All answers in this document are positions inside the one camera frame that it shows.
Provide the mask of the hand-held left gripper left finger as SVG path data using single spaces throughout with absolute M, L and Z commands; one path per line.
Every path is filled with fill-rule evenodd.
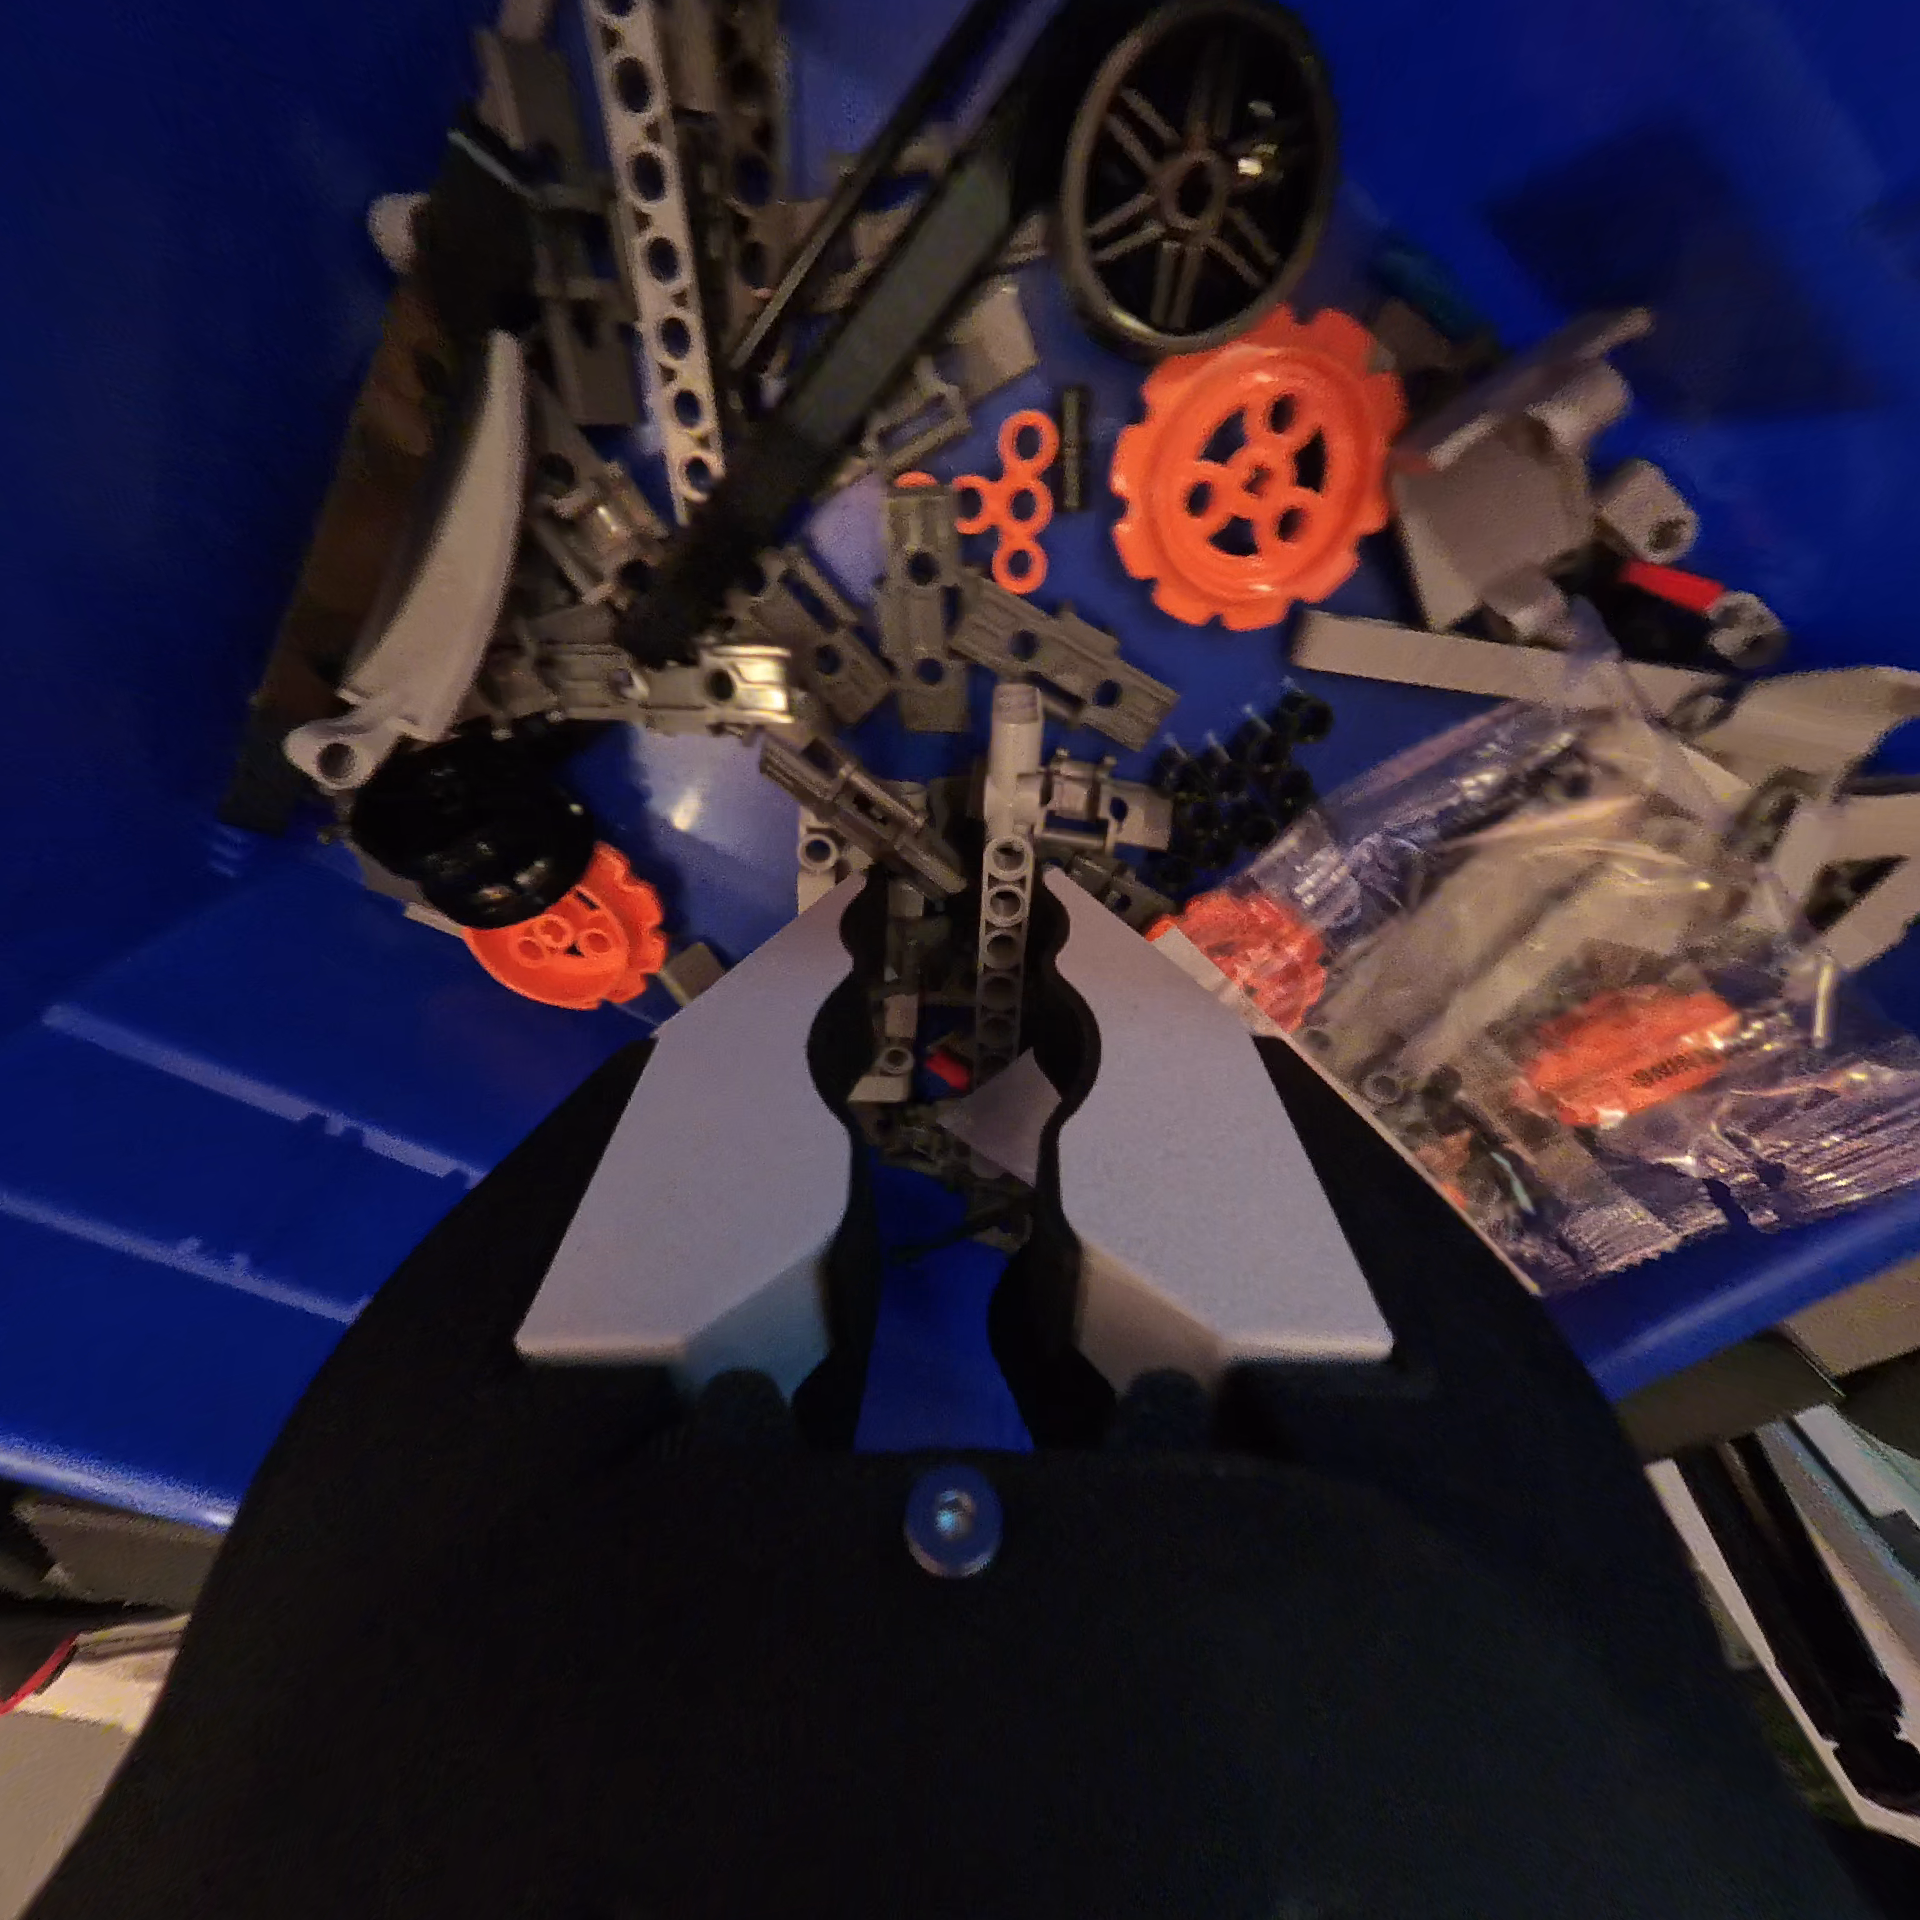
M 855 875 L 659 1032 L 523 1315 L 544 1370 L 640 1365 L 703 1390 L 768 1377 L 807 1440 L 848 1449 L 879 1322 L 868 1170 L 848 1114 L 873 1057 L 844 936 Z

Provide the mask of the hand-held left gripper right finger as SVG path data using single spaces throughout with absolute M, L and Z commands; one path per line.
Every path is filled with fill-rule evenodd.
M 1245 1367 L 1392 1360 L 1255 1034 L 1066 875 L 1042 883 L 1029 952 L 987 1160 L 1031 1191 L 989 1306 L 1031 1442 L 1095 1445 L 1149 1377 L 1211 1395 Z

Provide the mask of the grey beam with axle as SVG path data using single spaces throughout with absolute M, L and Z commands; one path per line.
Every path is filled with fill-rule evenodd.
M 978 821 L 984 829 L 977 923 L 973 1091 L 1016 1063 L 1021 1038 L 1024 952 L 1039 874 L 1035 834 L 1042 817 L 1040 691 L 999 685 L 992 737 L 984 765 Z

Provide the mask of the blue plastic bin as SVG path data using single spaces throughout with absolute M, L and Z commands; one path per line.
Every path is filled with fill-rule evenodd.
M 1791 669 L 1916 669 L 1916 6 L 1299 6 L 1297 299 L 1643 304 L 1608 459 Z M 309 829 L 250 696 L 495 6 L 4 6 L 4 1480 L 221 1529 L 365 1297 L 677 1008 L 500 990 Z

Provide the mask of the orange spoked wheel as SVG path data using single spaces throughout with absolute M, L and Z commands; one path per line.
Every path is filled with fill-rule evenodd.
M 464 928 L 469 953 L 509 993 L 572 1013 L 640 998 L 667 962 L 660 899 L 610 843 L 544 912 L 506 928 Z
M 1163 362 L 1114 446 L 1120 567 L 1191 629 L 1253 633 L 1323 603 L 1386 528 L 1404 423 L 1401 382 L 1345 311 L 1277 307 Z

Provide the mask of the heap of black pins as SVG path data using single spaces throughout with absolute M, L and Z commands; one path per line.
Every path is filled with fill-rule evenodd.
M 1191 893 L 1267 854 L 1320 807 L 1305 765 L 1335 730 L 1333 707 L 1287 688 L 1267 710 L 1244 710 L 1229 737 L 1209 734 L 1196 751 L 1167 737 L 1148 786 L 1169 806 L 1169 843 L 1155 874 Z

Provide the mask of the grey flat beam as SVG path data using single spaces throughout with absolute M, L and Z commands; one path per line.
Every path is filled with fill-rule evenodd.
M 1668 714 L 1684 703 L 1717 707 L 1737 696 L 1731 679 L 1691 669 L 1635 663 L 1608 650 L 1556 655 L 1327 611 L 1301 618 L 1289 659 L 1297 669 L 1351 682 L 1565 710 L 1635 705 L 1648 714 Z

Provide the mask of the long grey curved panel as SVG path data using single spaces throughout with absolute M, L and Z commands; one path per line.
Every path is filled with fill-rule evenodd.
M 519 552 L 530 411 L 527 350 L 495 329 L 440 515 L 393 611 L 343 682 L 345 712 L 284 739 L 284 757 L 322 793 L 363 786 L 403 743 L 435 743 L 457 721 Z

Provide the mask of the grey wedge piece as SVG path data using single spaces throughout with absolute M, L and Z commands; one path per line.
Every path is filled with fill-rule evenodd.
M 1697 737 L 1717 765 L 1760 781 L 1792 770 L 1835 782 L 1919 717 L 1919 675 L 1856 665 L 1753 682 Z

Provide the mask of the red pin grey connector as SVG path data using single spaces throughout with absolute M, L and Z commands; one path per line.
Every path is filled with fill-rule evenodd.
M 1617 576 L 1617 614 L 1625 651 L 1668 665 L 1759 675 L 1791 647 L 1785 625 L 1753 593 L 1684 567 L 1625 562 Z

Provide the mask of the long black beam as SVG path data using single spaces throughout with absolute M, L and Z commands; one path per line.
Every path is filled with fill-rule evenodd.
M 775 411 L 740 442 L 616 632 L 637 669 L 690 661 L 743 570 L 826 487 L 857 430 L 969 299 L 1017 223 L 1020 147 L 1002 118 L 977 134 Z

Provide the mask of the wide pale holed beam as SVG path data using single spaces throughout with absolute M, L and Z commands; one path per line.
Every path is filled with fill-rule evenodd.
M 675 517 L 689 523 L 725 475 L 728 455 L 656 7 L 586 3 L 583 25 L 648 405 Z

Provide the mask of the black spoked wheel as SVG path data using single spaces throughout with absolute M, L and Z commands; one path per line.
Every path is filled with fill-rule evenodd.
M 1335 96 L 1299 15 L 1153 6 L 1076 106 L 1051 254 L 1097 343 L 1211 352 L 1289 299 L 1335 193 Z

